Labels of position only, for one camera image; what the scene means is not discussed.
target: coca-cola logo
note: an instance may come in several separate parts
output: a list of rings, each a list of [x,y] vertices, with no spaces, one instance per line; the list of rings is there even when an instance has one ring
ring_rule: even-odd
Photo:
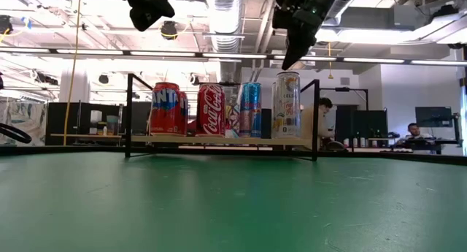
[[[208,85],[204,90],[204,99],[207,106],[207,121],[203,129],[207,134],[218,134],[220,129],[220,113],[222,108],[222,88],[217,85]]]

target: computer monitor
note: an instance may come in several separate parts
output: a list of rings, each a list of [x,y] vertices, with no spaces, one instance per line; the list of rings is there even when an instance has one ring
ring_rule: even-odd
[[[415,107],[415,117],[419,127],[452,128],[451,107]]]

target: white wall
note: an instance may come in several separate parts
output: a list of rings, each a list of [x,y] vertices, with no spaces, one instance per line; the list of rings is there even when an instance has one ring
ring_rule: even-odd
[[[281,69],[263,69],[258,78],[258,82],[261,83],[262,92],[262,105],[263,108],[271,108],[271,87],[272,83],[276,82],[277,74],[283,72]],[[300,74],[300,85],[304,87],[314,79],[320,80],[321,88],[335,88],[342,87],[340,85],[341,77],[350,78],[350,88],[359,88],[358,76],[354,75],[351,70],[333,70],[333,79],[329,79],[329,70],[323,70],[316,72],[315,70],[295,70]],[[251,68],[242,68],[242,82],[247,82],[250,79],[252,73]],[[357,105],[362,102],[362,99],[355,93],[337,93],[335,91],[322,91],[321,96],[328,97],[334,104],[353,104]],[[307,106],[313,102],[314,90],[313,87],[304,91],[301,94],[301,104]]]
[[[445,59],[455,60],[454,56]],[[415,107],[451,107],[453,113],[460,112],[457,73],[458,69],[451,66],[380,65],[364,72],[359,79],[361,88],[370,89],[370,109],[386,107],[389,131],[405,136],[407,125],[416,122]],[[430,129],[422,132],[431,134]],[[446,139],[455,136],[453,128],[433,128],[433,133]],[[462,150],[447,145],[443,154],[460,155]]]

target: ceiling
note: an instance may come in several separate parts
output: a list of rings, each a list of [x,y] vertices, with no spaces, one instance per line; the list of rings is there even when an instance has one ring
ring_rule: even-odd
[[[161,18],[145,32],[139,32],[128,16],[130,7],[122,0],[82,0],[80,10],[79,44],[82,49],[110,50],[170,50],[170,51],[201,51],[212,52],[212,40],[209,36],[209,10],[204,0],[169,0],[175,9],[175,17]],[[429,4],[440,0],[354,0],[350,8],[366,7],[368,12],[388,10],[397,5],[414,6]],[[268,4],[266,0],[243,0],[242,10],[242,41],[239,52],[253,53],[258,44],[258,33],[263,31],[261,39],[266,47],[266,53],[273,50],[285,50],[285,30],[273,31],[270,40],[265,43],[266,29],[261,31],[266,17]],[[73,49],[76,37],[76,21],[78,0],[0,0],[0,15],[10,15],[14,27],[13,33],[23,31],[16,37],[6,37],[0,46],[7,47],[47,47]],[[31,28],[24,28],[23,18],[31,21]],[[165,20],[177,23],[178,32],[182,32],[175,40],[166,40],[160,34],[160,27]],[[443,58],[448,54],[446,45],[373,45],[349,42],[318,42],[312,48],[320,56],[355,56],[355,57],[404,57],[411,58]],[[29,91],[31,95],[43,96],[45,99],[58,98],[57,86],[34,82],[32,69],[45,73],[58,81],[61,79],[63,59],[60,56],[3,56],[0,61],[0,72],[4,74],[5,86],[8,87],[48,87],[51,91]],[[149,84],[162,80],[178,83],[182,90],[196,93],[197,87],[189,82],[192,73],[202,77],[203,82],[216,81],[216,71],[219,63],[216,61],[184,62],[184,61],[129,61],[109,58],[82,59],[79,66],[89,69],[91,90],[121,89],[126,87],[125,75],[128,72],[138,73]],[[322,70],[327,63],[316,63],[312,68]],[[335,69],[357,69],[359,64],[333,64]],[[100,75],[109,75],[107,85],[99,83]],[[103,103],[123,102],[126,95],[123,92],[99,93],[93,92],[91,100]]]

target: exposed ductwork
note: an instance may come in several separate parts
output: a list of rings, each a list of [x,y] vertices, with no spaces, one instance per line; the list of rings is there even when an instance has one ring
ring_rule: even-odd
[[[338,26],[341,23],[341,16],[344,14],[345,10],[350,7],[354,0],[335,0],[333,6],[328,12],[323,26]]]
[[[242,0],[206,0],[210,12],[210,29],[213,33],[238,34],[240,32],[240,18]],[[212,37],[212,46],[215,52],[238,53],[240,38],[238,37]],[[235,62],[220,62],[220,76],[222,83],[241,83],[241,75],[236,74]]]

